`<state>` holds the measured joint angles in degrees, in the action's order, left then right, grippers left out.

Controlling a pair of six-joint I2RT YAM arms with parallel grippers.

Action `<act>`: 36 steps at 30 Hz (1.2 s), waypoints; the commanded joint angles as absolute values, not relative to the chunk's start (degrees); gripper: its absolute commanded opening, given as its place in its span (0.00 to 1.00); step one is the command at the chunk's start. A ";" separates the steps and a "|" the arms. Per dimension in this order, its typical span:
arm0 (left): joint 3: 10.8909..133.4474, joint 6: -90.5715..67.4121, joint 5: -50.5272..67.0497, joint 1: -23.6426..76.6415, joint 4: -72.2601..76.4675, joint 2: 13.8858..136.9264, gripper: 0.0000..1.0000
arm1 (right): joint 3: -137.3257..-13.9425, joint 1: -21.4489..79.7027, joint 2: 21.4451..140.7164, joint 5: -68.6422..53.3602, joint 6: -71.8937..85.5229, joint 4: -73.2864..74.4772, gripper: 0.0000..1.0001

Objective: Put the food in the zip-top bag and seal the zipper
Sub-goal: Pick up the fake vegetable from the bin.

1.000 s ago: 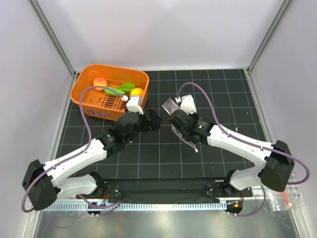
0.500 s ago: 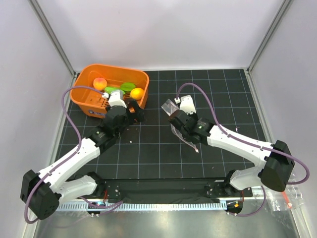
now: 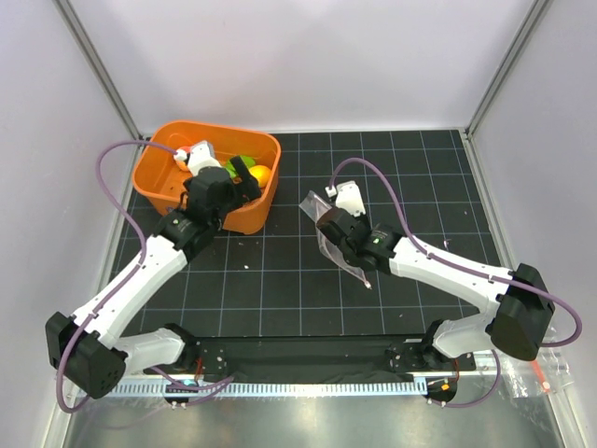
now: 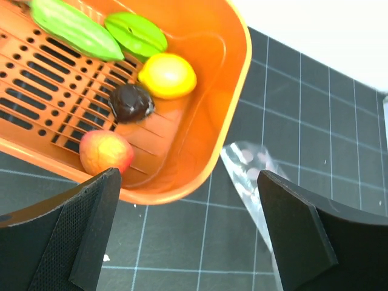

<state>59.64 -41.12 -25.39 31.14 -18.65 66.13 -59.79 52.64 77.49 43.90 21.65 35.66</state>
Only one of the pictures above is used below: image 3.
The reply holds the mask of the yellow orange toy fruit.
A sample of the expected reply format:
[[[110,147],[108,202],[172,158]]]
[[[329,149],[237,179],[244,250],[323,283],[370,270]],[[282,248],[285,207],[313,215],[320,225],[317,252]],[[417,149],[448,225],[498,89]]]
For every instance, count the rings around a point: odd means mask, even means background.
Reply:
[[[266,188],[271,178],[271,169],[265,165],[254,165],[249,169],[250,175],[257,181],[260,189]]]

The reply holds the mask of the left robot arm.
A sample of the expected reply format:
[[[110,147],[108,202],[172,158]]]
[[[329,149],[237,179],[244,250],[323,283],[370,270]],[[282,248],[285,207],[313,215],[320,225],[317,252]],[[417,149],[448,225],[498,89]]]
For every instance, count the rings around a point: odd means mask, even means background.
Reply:
[[[169,366],[194,369],[199,340],[177,324],[133,337],[124,330],[151,297],[181,272],[222,229],[227,215],[260,198],[261,189],[240,156],[230,160],[237,177],[219,166],[202,167],[185,183],[186,204],[164,216],[139,254],[93,299],[71,315],[46,323],[49,360],[57,385],[70,380],[100,399],[123,376]]]

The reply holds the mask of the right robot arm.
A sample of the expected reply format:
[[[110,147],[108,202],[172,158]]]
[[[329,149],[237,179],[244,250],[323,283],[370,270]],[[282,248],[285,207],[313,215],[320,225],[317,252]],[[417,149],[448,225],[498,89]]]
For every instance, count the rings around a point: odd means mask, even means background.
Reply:
[[[522,361],[535,360],[555,311],[539,271],[527,264],[510,271],[483,265],[409,239],[397,229],[371,226],[366,216],[354,217],[333,207],[316,228],[351,267],[379,271],[427,284],[478,309],[458,320],[434,321],[423,338],[420,357],[432,370],[469,352],[498,349]]]

